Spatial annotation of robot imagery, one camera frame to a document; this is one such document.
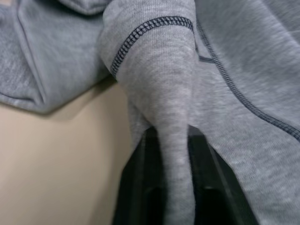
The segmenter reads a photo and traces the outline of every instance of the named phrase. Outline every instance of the gray hoodie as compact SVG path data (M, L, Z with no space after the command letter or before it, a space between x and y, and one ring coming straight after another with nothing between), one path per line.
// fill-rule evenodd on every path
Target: gray hoodie
M133 147L158 130L166 225L194 224L188 125L235 171L261 225L300 224L298 1L61 2L18 0L14 28L1 9L0 100L46 112L105 65L128 95Z

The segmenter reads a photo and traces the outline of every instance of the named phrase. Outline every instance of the seam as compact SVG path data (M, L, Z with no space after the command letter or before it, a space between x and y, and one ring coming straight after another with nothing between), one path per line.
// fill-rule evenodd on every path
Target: seam
M199 61L200 61L200 62L215 63L213 59L207 58L207 57L204 57L204 56L200 55L197 46L196 46L195 50L196 50L196 52L197 52L197 54L198 54L198 58L199 58Z
M211 47L203 28L201 27L199 21L197 21L197 29L199 30L200 36L204 42L204 45L206 46L208 52L210 53L212 59L214 60L218 70L220 71L225 83L231 90L231 92L235 95L235 97L255 116L259 117L260 119L266 121L269 124L272 124L276 126L277 128L285 131L292 137L294 137L298 142L300 142L300 131L291 125L288 125L266 113L258 109L255 105L253 105L241 92L240 90L235 86L234 82L232 81L231 77L223 67L222 63L218 59L217 55L215 54L213 48Z
M31 98L29 98L29 97L14 97L14 96L9 96L9 95L7 95L7 94L4 94L4 93L0 92L0 98L1 98L2 96L3 96L3 97L6 97L6 98L14 99L14 100L22 100L22 101L34 103L33 99L31 99Z
M162 16L142 23L137 28L135 28L134 31L132 31L131 34L126 38L122 46L119 48L116 56L114 57L110 68L113 77L116 78L119 67L122 64L129 49L142 35L154 28L168 25L184 26L194 32L193 23L189 19L182 16Z

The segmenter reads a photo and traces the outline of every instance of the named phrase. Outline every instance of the folded fabric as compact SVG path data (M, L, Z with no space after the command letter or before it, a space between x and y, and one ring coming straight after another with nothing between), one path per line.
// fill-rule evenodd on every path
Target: folded fabric
M259 224L300 224L298 1L61 2L18 0L14 24L1 8L0 101L48 112L105 64L128 95L133 149L157 130L164 225L195 222L189 125L234 170Z
M298 2L279 0L114 0L106 8L100 53L128 95L135 146L146 121L158 132L165 225L194 224L188 125L234 170L259 224L300 224L295 12Z
M47 113L109 72L100 58L102 14L57 1L18 0L0 10L0 101Z

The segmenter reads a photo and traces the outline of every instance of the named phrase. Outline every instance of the gray sleeve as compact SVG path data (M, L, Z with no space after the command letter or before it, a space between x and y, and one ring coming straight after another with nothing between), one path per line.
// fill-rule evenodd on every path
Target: gray sleeve
M114 0L104 12L100 37L102 60L130 102L158 130L168 183L165 225L194 224L187 151L197 61L194 25L193 0Z

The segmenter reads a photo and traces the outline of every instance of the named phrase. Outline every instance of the black plastic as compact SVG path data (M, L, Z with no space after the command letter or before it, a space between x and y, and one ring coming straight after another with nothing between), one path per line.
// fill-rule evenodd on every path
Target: black plastic
M192 126L188 151L195 225L258 225L232 169ZM163 225L166 191L158 136L152 127L123 170L113 225Z

